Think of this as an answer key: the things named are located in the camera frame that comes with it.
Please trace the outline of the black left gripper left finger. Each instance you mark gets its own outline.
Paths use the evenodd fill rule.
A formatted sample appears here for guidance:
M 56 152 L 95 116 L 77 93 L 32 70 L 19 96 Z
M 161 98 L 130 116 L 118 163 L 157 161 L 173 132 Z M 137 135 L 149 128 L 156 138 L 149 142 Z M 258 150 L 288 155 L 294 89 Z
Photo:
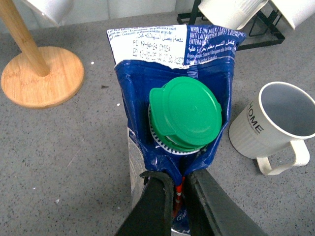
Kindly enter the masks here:
M 145 171 L 142 195 L 115 233 L 117 236 L 170 236 L 173 211 L 172 178 L 163 172 Z

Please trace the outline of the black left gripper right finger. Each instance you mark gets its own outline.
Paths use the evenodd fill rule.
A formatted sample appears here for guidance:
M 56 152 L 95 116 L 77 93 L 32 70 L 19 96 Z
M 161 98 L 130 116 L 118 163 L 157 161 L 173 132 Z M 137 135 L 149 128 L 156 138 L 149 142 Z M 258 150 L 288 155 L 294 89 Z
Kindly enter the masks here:
M 186 176 L 184 196 L 192 236 L 266 236 L 203 169 Z

